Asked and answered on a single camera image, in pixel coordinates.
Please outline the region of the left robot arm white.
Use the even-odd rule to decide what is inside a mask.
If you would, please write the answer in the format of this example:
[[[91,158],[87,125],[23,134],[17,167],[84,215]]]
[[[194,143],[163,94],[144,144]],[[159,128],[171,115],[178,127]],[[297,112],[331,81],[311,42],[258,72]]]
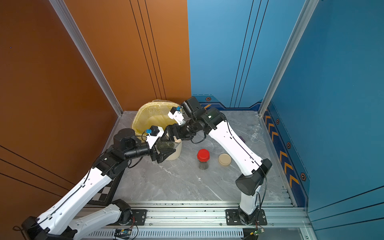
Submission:
[[[104,209],[76,218],[79,211],[106,185],[127,168],[132,160],[149,156],[162,163],[175,152],[176,137],[161,127],[152,126],[142,141],[133,129],[122,129],[113,144],[93,163],[87,174],[56,204],[38,217],[28,217],[13,231],[25,240],[80,240],[88,234],[113,223],[127,224],[131,207],[123,200],[111,202]]]

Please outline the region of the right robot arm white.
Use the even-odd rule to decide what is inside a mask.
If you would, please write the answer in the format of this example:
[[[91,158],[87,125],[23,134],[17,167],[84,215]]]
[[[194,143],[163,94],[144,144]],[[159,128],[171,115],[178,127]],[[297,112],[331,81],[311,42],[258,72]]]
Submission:
[[[236,186],[241,191],[239,217],[245,225],[255,223],[263,204],[259,192],[267,186],[267,174],[272,162],[259,157],[242,141],[224,113],[216,108],[205,109],[195,97],[171,108],[168,117],[176,123],[166,127],[163,139],[192,140],[202,131],[219,143],[235,161],[242,173],[236,179]]]

